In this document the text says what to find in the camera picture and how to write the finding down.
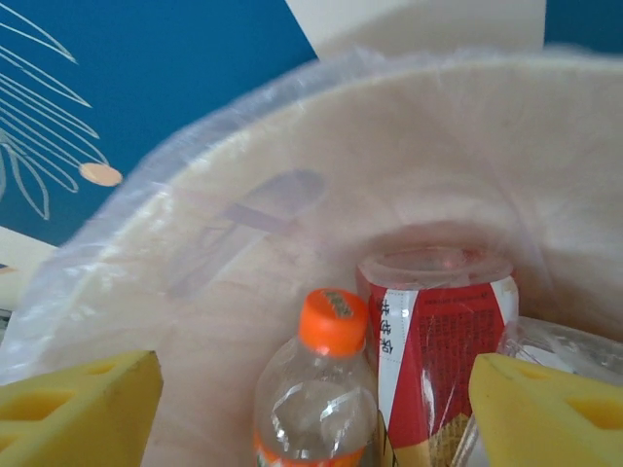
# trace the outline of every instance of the plastic bottle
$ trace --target plastic bottle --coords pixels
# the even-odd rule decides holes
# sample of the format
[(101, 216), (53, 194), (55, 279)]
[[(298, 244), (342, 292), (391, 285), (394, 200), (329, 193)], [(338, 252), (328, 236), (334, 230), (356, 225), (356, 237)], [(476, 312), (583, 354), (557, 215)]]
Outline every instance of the plastic bottle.
[(377, 425), (377, 385), (364, 356), (367, 307), (337, 289), (310, 293), (299, 334), (255, 391), (258, 466), (354, 467)]

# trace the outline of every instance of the blue wall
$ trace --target blue wall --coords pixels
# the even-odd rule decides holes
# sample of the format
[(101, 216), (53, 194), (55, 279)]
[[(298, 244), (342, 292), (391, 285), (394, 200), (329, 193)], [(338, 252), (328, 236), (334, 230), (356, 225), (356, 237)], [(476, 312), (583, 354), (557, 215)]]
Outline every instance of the blue wall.
[[(54, 36), (78, 63), (6, 28), (0, 28), (0, 46), (63, 82), (92, 108), (40, 86), (1, 57), (0, 73), (97, 131), (99, 140), (87, 139), (125, 175), (180, 127), (314, 58), (283, 0), (0, 2)], [(0, 22), (45, 39), (6, 10), (0, 9)], [(42, 205), (36, 176), (24, 165), (15, 175), (6, 148), (0, 158), (7, 174), (0, 225), (53, 245), (75, 233), (113, 191), (85, 180), (75, 166), (55, 161), (80, 191), (72, 194), (36, 170), (49, 194), (50, 219), (44, 220), (17, 183), (20, 179)]]
[(623, 0), (548, 0), (545, 43), (623, 53)]

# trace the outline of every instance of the yellow sponge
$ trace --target yellow sponge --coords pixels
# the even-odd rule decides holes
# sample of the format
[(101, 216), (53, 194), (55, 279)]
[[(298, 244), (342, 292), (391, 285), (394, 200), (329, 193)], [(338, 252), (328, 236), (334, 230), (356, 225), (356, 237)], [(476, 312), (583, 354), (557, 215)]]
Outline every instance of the yellow sponge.
[(137, 467), (162, 388), (147, 351), (0, 386), (0, 466)]
[(469, 400), (492, 467), (623, 465), (623, 388), (484, 354)]

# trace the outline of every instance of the plastic bag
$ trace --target plastic bag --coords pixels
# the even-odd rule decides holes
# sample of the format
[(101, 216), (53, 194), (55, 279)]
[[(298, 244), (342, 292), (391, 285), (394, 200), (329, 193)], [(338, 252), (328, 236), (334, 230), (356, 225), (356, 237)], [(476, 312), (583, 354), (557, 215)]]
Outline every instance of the plastic bag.
[[(563, 372), (623, 385), (623, 343), (565, 326), (522, 316), (506, 326), (497, 352)], [(489, 465), (476, 418), (471, 416), (453, 466)]]
[(367, 254), (484, 246), (524, 314), (623, 337), (623, 63), (358, 53), (174, 134), (41, 269), (0, 382), (158, 351), (146, 465), (248, 465), (253, 386)]

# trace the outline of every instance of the can label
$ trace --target can label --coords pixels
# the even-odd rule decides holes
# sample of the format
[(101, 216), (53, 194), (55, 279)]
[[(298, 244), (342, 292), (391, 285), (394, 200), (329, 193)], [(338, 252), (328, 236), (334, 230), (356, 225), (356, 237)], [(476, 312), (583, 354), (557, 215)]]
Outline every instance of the can label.
[(419, 291), (367, 287), (383, 465), (450, 465), (471, 416), (476, 355), (494, 352), (517, 315), (515, 281)]

